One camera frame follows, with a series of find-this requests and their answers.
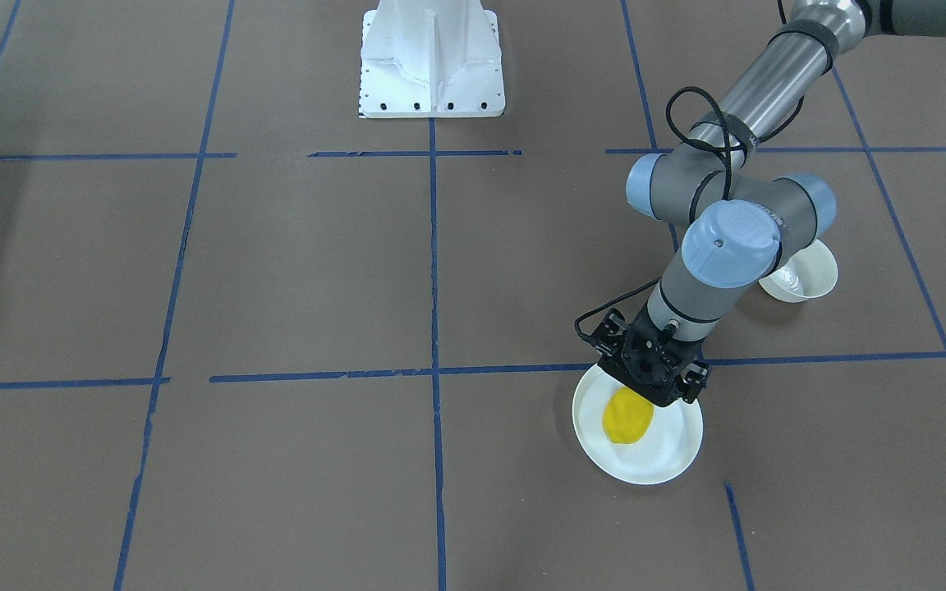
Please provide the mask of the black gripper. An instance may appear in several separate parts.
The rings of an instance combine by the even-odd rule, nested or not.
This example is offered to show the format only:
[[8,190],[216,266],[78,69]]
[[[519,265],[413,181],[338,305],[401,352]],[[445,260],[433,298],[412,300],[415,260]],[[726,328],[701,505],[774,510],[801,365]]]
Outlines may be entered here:
[[617,308],[609,308],[590,333],[590,345],[600,353],[597,366],[604,373],[650,404],[693,404],[706,389],[712,367],[697,359],[702,340],[679,339],[683,327],[676,318],[658,327],[646,311],[628,322]]

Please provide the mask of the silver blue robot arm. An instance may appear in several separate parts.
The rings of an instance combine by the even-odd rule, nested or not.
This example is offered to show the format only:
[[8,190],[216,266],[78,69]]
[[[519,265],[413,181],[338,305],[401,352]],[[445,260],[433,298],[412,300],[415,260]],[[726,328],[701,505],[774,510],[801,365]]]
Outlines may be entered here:
[[[638,158],[626,196],[635,212],[686,235],[662,276],[643,286],[649,299],[635,318],[609,302],[600,325],[581,334],[599,352],[597,366],[639,400],[659,408],[697,401],[710,376],[700,360],[706,337],[748,288],[833,225],[836,195],[817,176],[762,182],[739,171],[788,127],[838,57],[871,36],[946,38],[946,1],[796,1],[722,98],[686,86],[668,99],[679,145]],[[686,96],[709,109],[683,130],[671,109]]]

